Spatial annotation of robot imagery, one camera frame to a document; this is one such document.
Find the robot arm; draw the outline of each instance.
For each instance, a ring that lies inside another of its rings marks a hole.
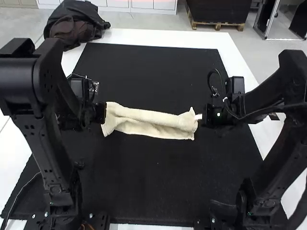
[[[2,48],[0,108],[25,136],[41,171],[52,218],[46,228],[75,230],[82,221],[81,184],[59,127],[69,123],[69,128],[83,130],[91,122],[103,124],[106,106],[91,100],[90,79],[73,77],[69,84],[61,66],[62,53],[61,41],[50,38],[37,50],[23,38]]]
[[[244,78],[229,78],[226,97],[214,93],[213,103],[207,104],[203,113],[203,126],[210,128],[256,124],[272,112],[286,114],[283,129],[263,164],[239,189],[235,229],[296,229],[307,214],[307,208],[299,204],[300,214],[290,218],[286,227],[271,222],[283,194],[307,167],[307,57],[299,50],[285,50],[279,62],[280,68],[248,93]]]

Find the cable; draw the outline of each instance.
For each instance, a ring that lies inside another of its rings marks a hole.
[[[258,116],[258,115],[263,115],[263,114],[269,114],[269,113],[272,113],[272,112],[284,112],[286,110],[289,110],[289,109],[294,109],[294,108],[298,108],[298,107],[305,107],[306,108],[306,103],[296,103],[296,104],[290,104],[290,105],[280,105],[280,106],[271,106],[271,107],[267,107],[267,108],[263,108],[263,109],[259,109],[259,110],[256,110],[252,113],[249,113],[249,114],[246,114],[245,116],[243,117],[238,117],[229,107],[228,103],[228,98],[225,97],[223,99],[223,102],[225,104],[225,109],[227,110],[227,112],[233,116],[234,118],[236,118],[237,120],[243,120],[243,119],[248,119],[249,117],[251,116]]]
[[[210,91],[211,91],[211,94],[213,97],[218,97],[220,96],[219,92],[217,91],[217,88],[213,87],[211,84],[210,84],[210,78],[211,76],[216,73],[219,75],[220,77],[220,80],[221,80],[221,86],[222,86],[222,89],[224,88],[224,84],[223,84],[223,79],[222,79],[222,76],[221,76],[221,73],[217,70],[217,69],[213,69],[211,70],[209,73],[208,73],[208,76],[207,76],[207,84],[210,88]]]
[[[90,227],[91,230],[95,230],[92,225],[90,225],[89,223],[87,223],[87,225]]]
[[[3,223],[2,223],[2,225],[1,225],[1,229],[0,229],[0,230],[5,230],[6,225],[7,225],[7,223],[8,223],[8,220],[9,220],[9,217],[10,217],[10,214],[11,214],[11,211],[13,210],[14,205],[15,205],[15,203],[16,203],[16,201],[17,201],[19,195],[21,194],[21,192],[22,192],[22,191],[24,190],[24,188],[27,187],[27,185],[30,184],[40,173],[41,173],[41,172],[38,172],[37,174],[35,174],[35,175],[34,175],[34,176],[33,176],[33,177],[32,177],[22,188],[21,188],[21,190],[19,191],[19,193],[18,193],[17,196],[15,197],[14,202],[13,202],[13,204],[12,204],[12,206],[11,206],[11,208],[10,208],[10,210],[9,210],[9,212],[8,212],[8,214],[7,214],[7,216],[6,216],[6,218],[3,220]]]

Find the towel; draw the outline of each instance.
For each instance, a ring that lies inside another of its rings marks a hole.
[[[116,102],[106,103],[106,121],[101,125],[104,136],[114,130],[164,139],[191,139],[198,126],[193,107],[180,115],[126,108]]]

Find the white floor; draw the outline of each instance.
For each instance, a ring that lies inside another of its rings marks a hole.
[[[0,46],[13,37],[30,37],[40,44],[45,24],[52,10],[0,8]],[[144,13],[100,12],[110,21],[112,28],[192,31],[186,9],[178,5],[177,15]],[[243,32],[233,27],[222,27],[219,33],[228,32],[250,70],[260,83],[278,68],[278,54],[284,49],[302,49],[307,53],[307,41],[263,41],[253,30],[256,13],[248,16]],[[286,27],[286,17],[279,14],[274,21],[271,38],[293,38]],[[215,31],[212,26],[199,26],[197,31]]]

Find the black mat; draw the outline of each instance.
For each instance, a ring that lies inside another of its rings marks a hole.
[[[87,44],[74,72],[100,82],[100,101],[180,114],[191,106],[202,112],[212,68],[227,78],[214,49]],[[104,138],[98,125],[62,135],[71,158],[85,161],[84,212],[105,210],[119,223],[191,226],[195,218],[208,217],[210,199],[233,204],[243,178],[262,161],[248,126],[224,138],[199,128],[195,141],[119,132]],[[2,215],[37,171],[31,157]],[[42,194],[37,179],[13,217],[44,211]]]

